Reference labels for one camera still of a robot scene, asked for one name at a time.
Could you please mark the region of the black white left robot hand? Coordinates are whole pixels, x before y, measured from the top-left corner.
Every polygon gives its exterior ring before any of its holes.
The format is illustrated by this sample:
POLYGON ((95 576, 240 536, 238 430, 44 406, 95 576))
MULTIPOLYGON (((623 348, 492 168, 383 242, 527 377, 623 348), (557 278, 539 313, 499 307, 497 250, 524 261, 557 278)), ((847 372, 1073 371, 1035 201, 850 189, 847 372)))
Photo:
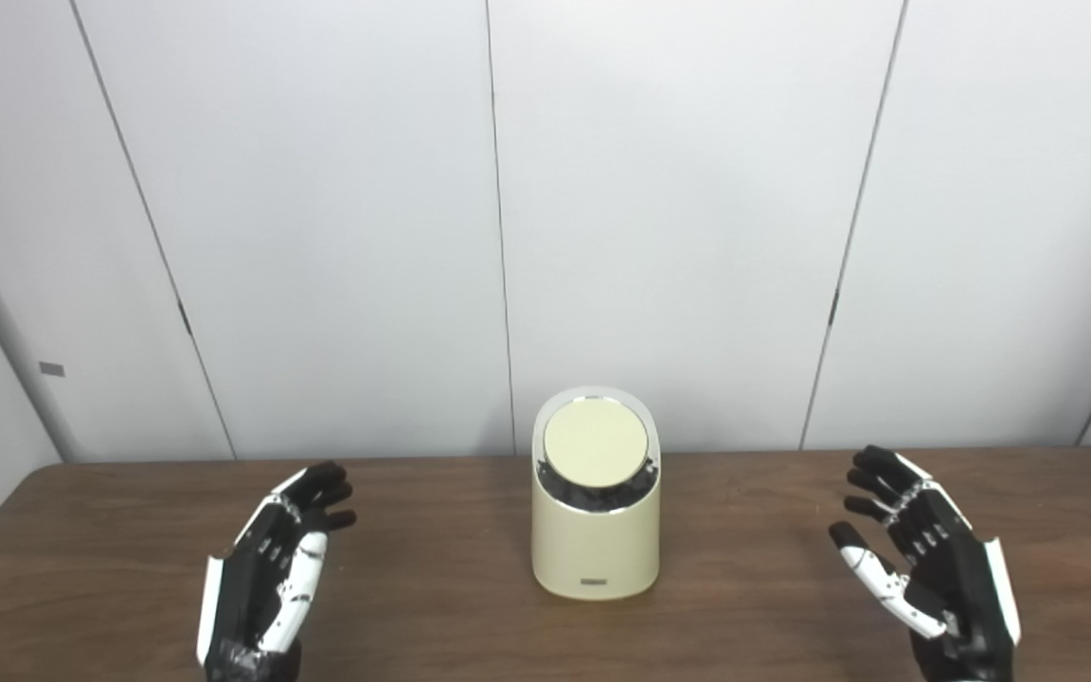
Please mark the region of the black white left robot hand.
POLYGON ((263 496, 229 550, 206 562, 195 655, 207 681, 295 681, 299 631, 311 610, 329 534, 352 526, 333 511, 352 487, 339 463, 295 472, 263 496))

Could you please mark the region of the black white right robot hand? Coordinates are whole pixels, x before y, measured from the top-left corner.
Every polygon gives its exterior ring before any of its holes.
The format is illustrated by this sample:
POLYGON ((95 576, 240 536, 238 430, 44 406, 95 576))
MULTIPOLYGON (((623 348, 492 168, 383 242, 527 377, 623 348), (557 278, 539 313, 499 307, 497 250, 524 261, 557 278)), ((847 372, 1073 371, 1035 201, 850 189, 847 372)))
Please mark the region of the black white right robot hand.
POLYGON ((875 552, 852 523, 830 526, 846 565, 910 634, 926 681, 1014 681, 1022 638, 999 539, 984 541, 943 484, 918 463, 882 446, 854 453, 846 511, 879 524, 908 571, 875 552))

